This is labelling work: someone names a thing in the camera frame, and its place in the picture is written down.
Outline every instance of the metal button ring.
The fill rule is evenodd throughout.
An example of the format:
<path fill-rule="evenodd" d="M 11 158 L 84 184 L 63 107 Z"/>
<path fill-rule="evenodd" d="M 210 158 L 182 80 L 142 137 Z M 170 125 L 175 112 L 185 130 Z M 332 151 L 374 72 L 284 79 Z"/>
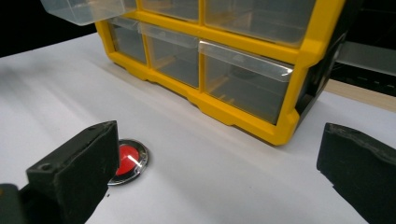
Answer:
<path fill-rule="evenodd" d="M 109 186 L 136 179 L 146 169 L 149 161 L 149 151 L 142 143 L 134 139 L 121 139 L 119 142 L 120 167 L 108 182 Z"/>

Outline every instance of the white table surface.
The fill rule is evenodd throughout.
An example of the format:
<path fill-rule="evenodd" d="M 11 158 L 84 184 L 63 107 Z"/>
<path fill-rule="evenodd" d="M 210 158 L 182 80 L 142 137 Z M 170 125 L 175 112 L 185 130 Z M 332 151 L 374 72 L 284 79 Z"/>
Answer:
<path fill-rule="evenodd" d="M 148 169 L 111 187 L 88 223 L 365 223 L 316 168 L 326 122 L 396 147 L 396 114 L 323 92 L 282 147 L 201 113 L 105 55 L 97 34 L 0 59 L 0 182 L 83 129 L 117 120 L 150 149 Z"/>

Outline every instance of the red button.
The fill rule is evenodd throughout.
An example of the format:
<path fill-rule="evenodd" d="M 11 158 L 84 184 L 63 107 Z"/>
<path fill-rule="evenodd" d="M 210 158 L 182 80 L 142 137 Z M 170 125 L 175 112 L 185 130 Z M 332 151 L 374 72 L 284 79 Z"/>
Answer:
<path fill-rule="evenodd" d="M 116 172 L 116 175 L 123 175 L 132 171 L 139 161 L 139 152 L 136 148 L 121 145 L 120 146 L 120 167 Z"/>

